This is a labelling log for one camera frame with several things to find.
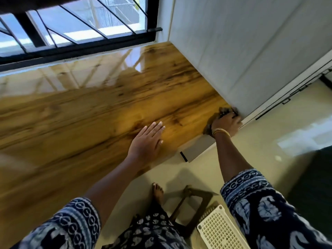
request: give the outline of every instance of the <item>person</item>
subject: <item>person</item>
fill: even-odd
[[[212,130],[225,182],[220,193],[249,246],[252,249],[332,248],[332,243],[297,214],[236,149],[230,137],[241,125],[240,117],[229,113],[216,119]],[[118,167],[12,248],[94,248],[101,228],[125,188],[136,173],[157,156],[164,129],[162,122],[145,126]],[[154,197],[146,216],[104,248],[188,248],[161,207],[163,189],[156,183],[152,189]]]

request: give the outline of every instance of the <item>bangle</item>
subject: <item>bangle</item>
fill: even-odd
[[[222,129],[222,128],[215,128],[213,131],[212,131],[212,135],[214,136],[216,133],[218,132],[224,132],[225,134],[227,134],[229,137],[230,137],[230,134],[225,130],[225,129]]]

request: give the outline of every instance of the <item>window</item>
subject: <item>window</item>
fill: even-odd
[[[158,4],[78,0],[0,15],[0,71],[154,41],[161,30],[156,28]]]

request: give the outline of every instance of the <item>sleeve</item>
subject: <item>sleeve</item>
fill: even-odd
[[[52,218],[15,244],[16,248],[94,248],[100,234],[100,218],[87,198],[70,201]]]
[[[256,169],[242,171],[220,193],[251,249],[332,248]]]

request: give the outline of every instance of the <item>wood grain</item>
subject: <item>wood grain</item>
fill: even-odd
[[[166,125],[162,158],[228,106],[171,43],[2,76],[0,102],[4,248],[121,163],[143,126]]]

